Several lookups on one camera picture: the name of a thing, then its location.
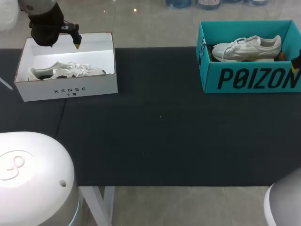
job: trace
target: shoelace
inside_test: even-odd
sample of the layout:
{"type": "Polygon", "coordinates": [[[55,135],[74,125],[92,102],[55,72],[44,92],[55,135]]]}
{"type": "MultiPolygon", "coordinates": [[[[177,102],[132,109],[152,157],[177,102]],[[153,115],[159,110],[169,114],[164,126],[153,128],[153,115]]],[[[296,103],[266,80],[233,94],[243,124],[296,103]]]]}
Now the shoelace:
{"type": "Polygon", "coordinates": [[[239,47],[238,44],[245,42],[245,40],[246,40],[246,38],[239,38],[239,39],[236,39],[235,41],[231,42],[222,54],[222,61],[224,62],[224,56],[228,49],[231,49],[231,51],[234,51],[236,49],[236,47],[239,47]]]}
{"type": "Polygon", "coordinates": [[[70,73],[76,73],[76,77],[78,76],[86,76],[88,75],[88,71],[91,68],[89,64],[76,64],[74,62],[69,62],[67,66],[70,73]]]}

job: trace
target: shoe toe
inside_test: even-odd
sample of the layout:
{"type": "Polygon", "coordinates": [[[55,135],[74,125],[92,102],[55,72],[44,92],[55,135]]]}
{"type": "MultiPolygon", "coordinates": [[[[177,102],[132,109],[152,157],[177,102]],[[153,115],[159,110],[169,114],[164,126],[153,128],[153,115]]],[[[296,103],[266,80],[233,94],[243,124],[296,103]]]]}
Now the shoe toe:
{"type": "Polygon", "coordinates": [[[213,46],[212,55],[216,57],[222,57],[223,52],[228,47],[228,43],[220,43],[213,46]]]}

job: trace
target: gray floor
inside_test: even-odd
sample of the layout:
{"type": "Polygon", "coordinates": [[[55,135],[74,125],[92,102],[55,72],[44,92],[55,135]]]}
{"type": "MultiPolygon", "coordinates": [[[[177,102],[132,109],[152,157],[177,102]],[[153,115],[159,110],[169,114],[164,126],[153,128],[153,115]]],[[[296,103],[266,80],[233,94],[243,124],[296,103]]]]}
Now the gray floor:
{"type": "MultiPolygon", "coordinates": [[[[116,187],[113,226],[267,226],[267,187],[116,187]]],[[[96,226],[91,213],[83,226],[96,226]]]]}
{"type": "MultiPolygon", "coordinates": [[[[59,0],[80,32],[112,31],[115,47],[195,46],[200,20],[293,19],[301,28],[300,0],[270,0],[264,7],[223,4],[204,11],[166,8],[164,0],[59,0]]],[[[0,48],[22,48],[30,37],[20,14],[0,48]]],[[[266,226],[266,187],[116,187],[114,226],[266,226]]],[[[84,224],[94,226],[91,214],[84,224]]]]}
{"type": "MultiPolygon", "coordinates": [[[[196,6],[166,8],[165,0],[58,2],[65,19],[78,23],[80,32],[113,32],[115,47],[195,46],[200,20],[293,19],[301,28],[300,0],[270,0],[263,7],[225,3],[214,11],[196,6]]],[[[28,23],[26,14],[21,13],[14,30],[0,33],[0,48],[22,48],[30,36],[28,23]]]]}

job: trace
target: white sneaker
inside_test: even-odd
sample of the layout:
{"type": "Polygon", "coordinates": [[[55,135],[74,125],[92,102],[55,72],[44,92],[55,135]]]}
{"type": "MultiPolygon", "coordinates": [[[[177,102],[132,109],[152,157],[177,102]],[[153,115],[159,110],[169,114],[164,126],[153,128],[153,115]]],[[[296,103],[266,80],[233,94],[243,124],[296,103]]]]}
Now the white sneaker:
{"type": "Polygon", "coordinates": [[[213,46],[212,55],[222,62],[274,61],[281,52],[281,37],[262,39],[255,35],[248,39],[240,38],[231,43],[213,46]]]}
{"type": "Polygon", "coordinates": [[[28,69],[28,81],[49,80],[59,78],[84,77],[91,75],[104,75],[105,70],[93,68],[91,65],[82,65],[76,63],[62,64],[56,62],[53,66],[45,69],[28,69]]]}
{"type": "Polygon", "coordinates": [[[221,0],[197,0],[197,3],[203,9],[213,10],[221,5],[221,0]]]}

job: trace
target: teal shoe box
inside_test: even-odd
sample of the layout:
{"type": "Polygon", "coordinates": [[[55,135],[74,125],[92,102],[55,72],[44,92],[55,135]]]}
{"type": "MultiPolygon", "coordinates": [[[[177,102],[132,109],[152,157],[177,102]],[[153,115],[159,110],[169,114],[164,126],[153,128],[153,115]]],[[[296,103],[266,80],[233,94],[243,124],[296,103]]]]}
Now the teal shoe box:
{"type": "Polygon", "coordinates": [[[300,56],[300,49],[301,35],[292,20],[202,21],[197,58],[203,90],[205,93],[301,92],[301,70],[291,62],[300,56]],[[264,39],[280,35],[286,61],[211,62],[207,46],[254,35],[264,39]]]}

